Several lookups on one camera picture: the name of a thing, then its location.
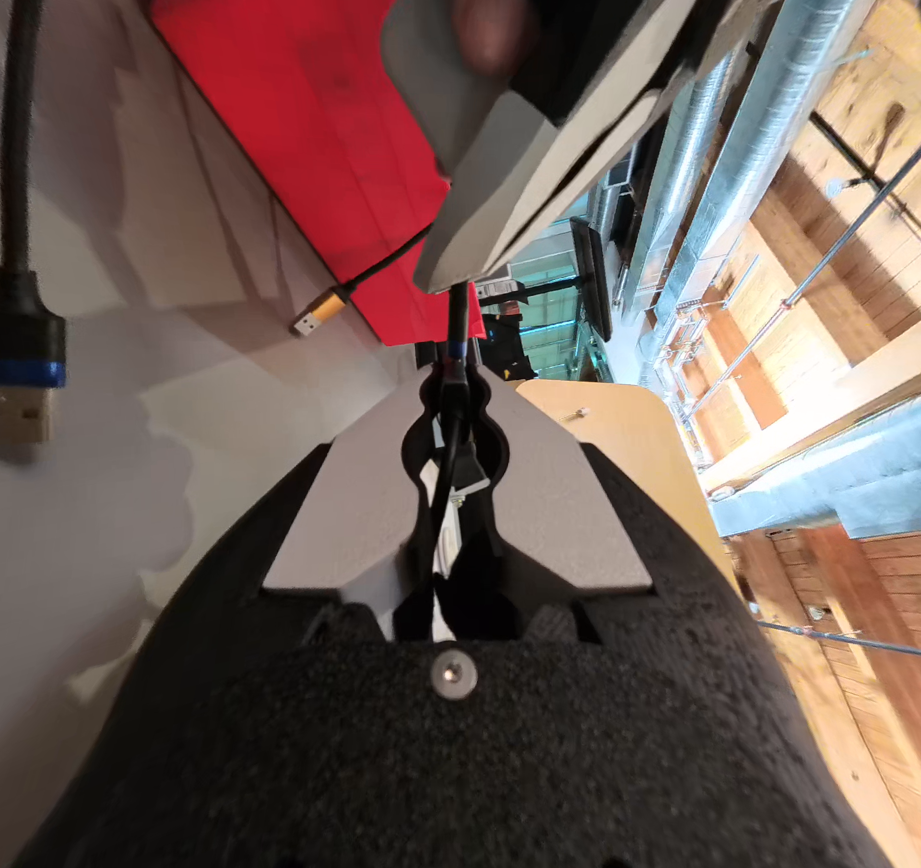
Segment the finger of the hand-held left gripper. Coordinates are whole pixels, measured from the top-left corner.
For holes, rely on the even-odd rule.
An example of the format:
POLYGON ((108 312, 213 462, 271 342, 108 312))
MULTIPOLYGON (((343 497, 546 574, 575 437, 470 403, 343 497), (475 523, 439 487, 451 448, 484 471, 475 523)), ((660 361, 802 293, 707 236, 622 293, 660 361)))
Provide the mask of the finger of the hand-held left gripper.
POLYGON ((509 88, 558 129, 607 125, 644 92, 661 91, 626 152, 740 43, 766 1, 533 0, 539 34, 509 88))
POLYGON ((415 285, 441 293, 507 263, 623 154, 661 95, 644 92, 607 125, 558 129, 520 95, 503 93, 457 166, 415 285))

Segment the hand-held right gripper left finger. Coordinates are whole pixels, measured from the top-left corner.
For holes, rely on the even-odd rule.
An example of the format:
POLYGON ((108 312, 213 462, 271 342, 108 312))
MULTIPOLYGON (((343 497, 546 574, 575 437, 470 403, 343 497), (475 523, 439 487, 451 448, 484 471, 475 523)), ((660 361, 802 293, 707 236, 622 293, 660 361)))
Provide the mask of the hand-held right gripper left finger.
POLYGON ((418 370, 334 439, 262 582, 270 593, 408 593, 418 489, 401 448, 424 415, 418 370))

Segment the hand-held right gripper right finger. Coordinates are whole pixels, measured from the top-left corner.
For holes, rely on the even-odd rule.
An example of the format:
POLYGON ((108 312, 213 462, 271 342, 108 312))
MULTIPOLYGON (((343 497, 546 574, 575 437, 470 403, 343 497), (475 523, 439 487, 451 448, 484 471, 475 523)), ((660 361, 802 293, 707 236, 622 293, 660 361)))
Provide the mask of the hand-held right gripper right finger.
POLYGON ((580 442, 489 370, 485 418, 506 448, 492 490, 503 593, 647 593, 651 576, 580 442))

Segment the white desk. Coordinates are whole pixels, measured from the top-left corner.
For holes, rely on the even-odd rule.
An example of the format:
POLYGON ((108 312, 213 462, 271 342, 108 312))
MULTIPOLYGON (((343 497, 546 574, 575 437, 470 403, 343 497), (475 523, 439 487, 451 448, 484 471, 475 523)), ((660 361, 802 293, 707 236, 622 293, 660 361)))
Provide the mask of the white desk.
POLYGON ((68 319, 52 440, 2 448, 2 866, 79 770, 159 611, 247 508, 412 367, 310 243, 139 0, 45 0, 32 266, 68 319))

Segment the person's left hand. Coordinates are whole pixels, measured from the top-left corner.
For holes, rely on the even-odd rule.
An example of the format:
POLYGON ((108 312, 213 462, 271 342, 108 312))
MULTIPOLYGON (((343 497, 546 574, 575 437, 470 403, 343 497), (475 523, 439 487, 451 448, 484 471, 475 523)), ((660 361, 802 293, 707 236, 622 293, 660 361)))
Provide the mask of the person's left hand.
POLYGON ((537 40, 533 0, 453 0, 452 25, 465 64, 492 79, 510 79, 537 40))

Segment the light wooden tabletop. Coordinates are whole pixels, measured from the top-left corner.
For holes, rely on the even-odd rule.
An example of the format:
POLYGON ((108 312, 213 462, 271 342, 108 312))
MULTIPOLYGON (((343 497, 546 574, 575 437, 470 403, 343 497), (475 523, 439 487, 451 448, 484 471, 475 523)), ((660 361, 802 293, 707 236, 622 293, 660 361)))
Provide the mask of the light wooden tabletop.
POLYGON ((673 414, 637 386, 532 379, 512 387, 584 444, 593 445, 708 554, 739 598, 731 553, 720 539, 673 414))

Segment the black monitor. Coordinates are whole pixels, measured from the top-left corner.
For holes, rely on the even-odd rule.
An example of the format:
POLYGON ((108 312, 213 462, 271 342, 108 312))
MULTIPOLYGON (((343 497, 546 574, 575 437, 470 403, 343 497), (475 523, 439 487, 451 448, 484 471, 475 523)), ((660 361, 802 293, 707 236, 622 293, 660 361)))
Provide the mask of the black monitor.
POLYGON ((579 291, 586 320, 601 343, 613 334, 612 299, 605 270, 605 247, 599 232, 583 217, 571 217, 569 227, 577 261, 579 291))

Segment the red mat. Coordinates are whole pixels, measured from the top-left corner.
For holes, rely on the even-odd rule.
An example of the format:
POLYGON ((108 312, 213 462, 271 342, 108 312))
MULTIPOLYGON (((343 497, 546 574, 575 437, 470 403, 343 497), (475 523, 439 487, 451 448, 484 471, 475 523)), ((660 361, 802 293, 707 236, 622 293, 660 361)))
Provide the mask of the red mat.
POLYGON ((150 0, 153 23, 333 275, 432 222, 448 186, 388 79, 395 0, 150 0))

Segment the metal ceiling conduit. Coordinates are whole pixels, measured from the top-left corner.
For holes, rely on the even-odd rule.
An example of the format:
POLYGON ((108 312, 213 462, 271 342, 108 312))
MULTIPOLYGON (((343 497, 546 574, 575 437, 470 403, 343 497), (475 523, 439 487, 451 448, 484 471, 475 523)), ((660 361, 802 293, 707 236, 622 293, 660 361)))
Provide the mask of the metal ceiling conduit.
POLYGON ((753 430, 804 402, 833 370, 853 368, 917 322, 919 151, 890 181, 858 180, 825 199, 789 158, 746 225, 759 256, 745 284, 718 293, 705 332, 721 375, 688 408, 714 420, 735 405, 753 430))

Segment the silver ventilation duct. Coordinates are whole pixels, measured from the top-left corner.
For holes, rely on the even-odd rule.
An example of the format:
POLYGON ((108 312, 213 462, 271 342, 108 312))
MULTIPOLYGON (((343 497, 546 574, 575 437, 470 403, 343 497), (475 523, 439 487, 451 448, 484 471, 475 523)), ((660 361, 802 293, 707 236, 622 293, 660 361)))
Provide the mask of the silver ventilation duct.
POLYGON ((710 172, 642 340, 638 383, 671 337, 680 306, 700 302, 766 193, 790 145, 874 0, 783 0, 710 172))

